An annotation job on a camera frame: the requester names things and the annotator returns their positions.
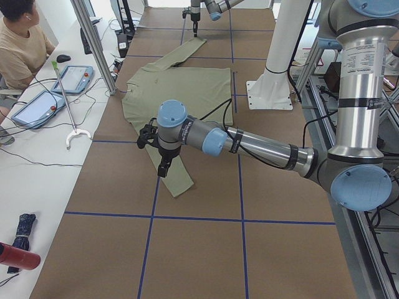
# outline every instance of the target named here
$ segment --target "silver arm segment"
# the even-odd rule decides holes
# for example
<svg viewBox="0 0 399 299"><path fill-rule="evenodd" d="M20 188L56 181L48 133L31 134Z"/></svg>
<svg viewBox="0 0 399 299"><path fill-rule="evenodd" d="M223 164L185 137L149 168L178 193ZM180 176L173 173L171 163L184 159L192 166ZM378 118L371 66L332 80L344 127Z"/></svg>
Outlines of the silver arm segment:
<svg viewBox="0 0 399 299"><path fill-rule="evenodd" d="M243 154L285 170L293 170L301 176L310 176L316 164L317 151L313 148L298 148L276 140L261 137L235 128L227 132L219 124L204 122L192 116L184 117L185 107L176 100L166 101L158 113L158 142L168 150L181 145L190 145L206 154L218 156L222 150ZM171 126L169 119L184 119Z"/></svg>

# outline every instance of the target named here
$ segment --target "cardboard work surface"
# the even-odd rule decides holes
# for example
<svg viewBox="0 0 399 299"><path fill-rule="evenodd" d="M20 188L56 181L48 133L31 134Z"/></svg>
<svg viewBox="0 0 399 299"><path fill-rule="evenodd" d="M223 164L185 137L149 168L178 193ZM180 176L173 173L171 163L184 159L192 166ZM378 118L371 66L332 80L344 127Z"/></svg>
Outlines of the cardboard work surface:
<svg viewBox="0 0 399 299"><path fill-rule="evenodd" d="M233 9L218 22L205 12L202 19L198 34L208 41L182 67L229 67L234 125L300 145L299 104L248 108L246 81L264 70L272 12ZM125 82L192 37L191 26L181 9L146 9L31 298L356 298L316 184L247 157L184 146L195 185L173 198L137 148L120 103Z"/></svg>

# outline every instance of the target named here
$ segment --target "metal frame pole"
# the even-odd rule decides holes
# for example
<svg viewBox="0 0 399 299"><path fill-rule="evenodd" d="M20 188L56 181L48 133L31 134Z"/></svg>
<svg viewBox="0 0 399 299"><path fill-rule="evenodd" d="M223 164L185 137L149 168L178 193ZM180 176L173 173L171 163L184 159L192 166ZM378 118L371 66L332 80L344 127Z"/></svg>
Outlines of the metal frame pole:
<svg viewBox="0 0 399 299"><path fill-rule="evenodd" d="M100 69L100 73L108 88L110 95L115 94L117 88L115 82L108 69L107 61L101 49L101 40L97 37L94 27L90 21L89 12L83 0L70 0L74 7L79 24L89 42L90 48L93 52L94 59Z"/></svg>

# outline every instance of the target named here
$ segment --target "white pipe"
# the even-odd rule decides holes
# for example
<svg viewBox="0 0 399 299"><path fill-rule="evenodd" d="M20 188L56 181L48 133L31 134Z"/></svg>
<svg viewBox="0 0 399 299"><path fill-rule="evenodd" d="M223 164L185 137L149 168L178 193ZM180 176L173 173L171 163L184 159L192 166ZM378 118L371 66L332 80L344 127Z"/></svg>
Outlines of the white pipe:
<svg viewBox="0 0 399 299"><path fill-rule="evenodd" d="M265 71L256 82L247 82L250 109L292 109L286 70L310 3L311 0L281 1Z"/></svg>

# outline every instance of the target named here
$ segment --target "beige t-shirt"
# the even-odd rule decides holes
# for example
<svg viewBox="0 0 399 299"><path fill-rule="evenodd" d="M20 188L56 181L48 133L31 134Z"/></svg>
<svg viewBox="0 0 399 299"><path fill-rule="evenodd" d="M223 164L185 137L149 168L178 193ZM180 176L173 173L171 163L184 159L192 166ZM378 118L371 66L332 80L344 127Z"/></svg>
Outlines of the beige t-shirt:
<svg viewBox="0 0 399 299"><path fill-rule="evenodd" d="M39 25L29 29L29 37L21 37L0 19L0 74L11 89L25 89L21 80L36 75L54 46Z"/></svg>

